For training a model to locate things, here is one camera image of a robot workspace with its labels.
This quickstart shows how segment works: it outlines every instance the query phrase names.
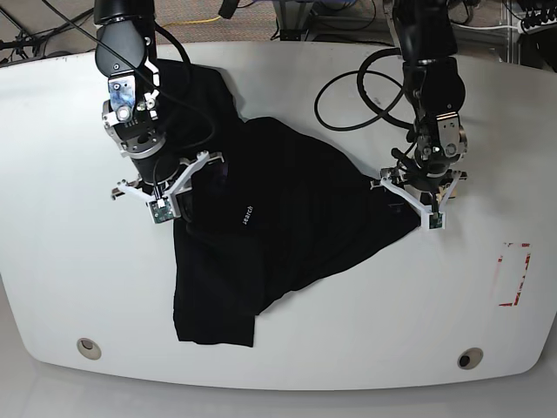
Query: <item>round hole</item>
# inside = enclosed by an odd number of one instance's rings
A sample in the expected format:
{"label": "round hole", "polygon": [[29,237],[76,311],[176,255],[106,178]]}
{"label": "round hole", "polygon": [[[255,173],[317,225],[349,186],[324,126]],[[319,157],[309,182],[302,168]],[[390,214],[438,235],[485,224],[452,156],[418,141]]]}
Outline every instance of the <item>round hole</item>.
{"label": "round hole", "polygon": [[484,352],[480,348],[470,348],[459,356],[458,365],[462,370],[472,370],[483,358]]}
{"label": "round hole", "polygon": [[80,338],[77,340],[77,351],[89,360],[98,360],[102,355],[101,349],[97,343],[88,338]]}

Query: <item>floor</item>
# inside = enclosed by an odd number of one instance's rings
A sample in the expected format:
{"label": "floor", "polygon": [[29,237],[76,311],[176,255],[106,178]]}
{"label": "floor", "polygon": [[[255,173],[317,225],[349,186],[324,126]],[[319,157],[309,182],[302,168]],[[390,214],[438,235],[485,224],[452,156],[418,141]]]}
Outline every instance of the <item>floor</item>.
{"label": "floor", "polygon": [[[50,0],[66,16],[74,17],[89,9],[92,0]],[[341,0],[327,0],[331,8],[338,8]],[[218,15],[222,0],[156,0],[157,20],[165,25],[171,22],[203,20]],[[377,18],[383,16],[382,0],[377,0]],[[62,20],[44,6],[40,0],[2,0],[2,6],[30,32],[46,30],[62,23]],[[358,17],[373,16],[373,0],[358,0],[350,9],[340,12]],[[466,13],[462,6],[451,11],[454,20],[462,20]],[[497,0],[483,0],[474,9],[472,25],[497,24],[501,19],[501,5]],[[92,18],[83,28],[95,32]],[[171,26],[170,31],[182,43],[210,41],[265,41],[276,30],[275,13],[272,3],[260,0],[253,6],[238,10],[232,20],[220,19],[208,24],[187,24]],[[3,16],[0,16],[0,39],[8,42],[17,35],[17,29]],[[72,53],[93,49],[95,44],[75,30],[53,37],[47,45],[46,55],[55,51]],[[9,56],[9,51],[0,51],[0,59]]]}

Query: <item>black cloth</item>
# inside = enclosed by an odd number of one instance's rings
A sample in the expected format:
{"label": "black cloth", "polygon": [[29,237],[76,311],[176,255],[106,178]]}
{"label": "black cloth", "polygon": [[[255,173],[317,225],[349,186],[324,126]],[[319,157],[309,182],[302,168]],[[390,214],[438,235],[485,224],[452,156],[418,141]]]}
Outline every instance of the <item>black cloth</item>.
{"label": "black cloth", "polygon": [[226,163],[194,175],[182,200],[191,222],[174,222],[174,323],[181,341],[252,347],[255,317],[275,300],[368,259],[419,217],[391,193],[371,191],[334,147],[273,118],[233,117],[218,72],[194,68],[193,97],[207,89],[217,98],[201,103],[224,115],[209,148]]}

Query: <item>white table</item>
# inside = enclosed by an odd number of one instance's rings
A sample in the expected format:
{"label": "white table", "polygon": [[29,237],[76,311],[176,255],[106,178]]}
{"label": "white table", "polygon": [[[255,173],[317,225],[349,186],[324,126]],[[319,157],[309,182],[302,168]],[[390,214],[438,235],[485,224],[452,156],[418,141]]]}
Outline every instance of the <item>white table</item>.
{"label": "white table", "polygon": [[[228,43],[187,50],[193,62],[225,69],[243,117],[279,118],[334,143],[365,172],[390,165],[391,148],[405,144],[405,133],[386,123],[338,134],[312,113],[322,85],[357,69],[373,47]],[[178,58],[170,46],[160,55]],[[528,370],[557,310],[557,78],[472,58],[459,63],[470,144],[461,168],[470,179],[449,205],[447,230],[414,232],[281,300],[257,318],[255,348],[177,341],[171,225],[154,226],[133,199],[108,198],[135,169],[99,120],[107,93],[93,56],[1,70],[0,274],[27,350],[66,367],[229,388],[393,388]],[[397,58],[377,68],[400,78]],[[396,93],[379,78],[367,89],[382,104]],[[346,125],[369,117],[353,79],[324,96],[322,112]],[[410,120],[412,110],[404,103],[395,114]],[[517,294],[528,253],[520,303],[501,307]],[[77,351],[82,337],[100,345],[99,361]],[[485,357],[464,371],[457,360],[470,347]]]}

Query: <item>yellow cable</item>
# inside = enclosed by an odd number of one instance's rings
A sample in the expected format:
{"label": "yellow cable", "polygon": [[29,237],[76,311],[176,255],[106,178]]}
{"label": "yellow cable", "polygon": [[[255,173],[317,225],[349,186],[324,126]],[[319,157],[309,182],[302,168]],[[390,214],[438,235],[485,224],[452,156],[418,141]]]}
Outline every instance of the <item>yellow cable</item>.
{"label": "yellow cable", "polygon": [[186,20],[183,22],[171,22],[169,24],[163,24],[163,28],[167,28],[168,26],[180,26],[182,24],[209,24],[211,22],[217,22],[220,19],[220,16],[213,17],[212,19],[205,19],[205,20]]}

